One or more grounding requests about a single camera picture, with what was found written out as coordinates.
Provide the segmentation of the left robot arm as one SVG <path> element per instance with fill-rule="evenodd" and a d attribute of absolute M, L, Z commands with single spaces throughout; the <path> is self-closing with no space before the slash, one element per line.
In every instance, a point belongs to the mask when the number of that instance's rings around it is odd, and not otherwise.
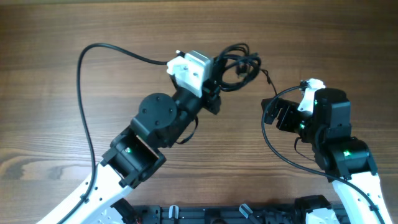
<path fill-rule="evenodd" d="M 116 136 L 102 160 L 77 189 L 41 223 L 126 223 L 120 205 L 125 196 L 150 178 L 166 161 L 160 149 L 180 144 L 201 109 L 220 110 L 220 87 L 209 79 L 201 96 L 177 86 L 173 96 L 153 93 L 143 99 L 130 125 Z"/>

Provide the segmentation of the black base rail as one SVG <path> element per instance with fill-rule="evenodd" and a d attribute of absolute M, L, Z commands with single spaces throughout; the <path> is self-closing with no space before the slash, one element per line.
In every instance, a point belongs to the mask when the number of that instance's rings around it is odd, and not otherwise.
<path fill-rule="evenodd" d="M 250 207 L 179 207 L 172 205 L 128 206 L 124 223 L 179 224 L 179 223 L 349 223 L 344 209 L 331 206 L 313 210 L 298 205 L 281 204 Z"/>

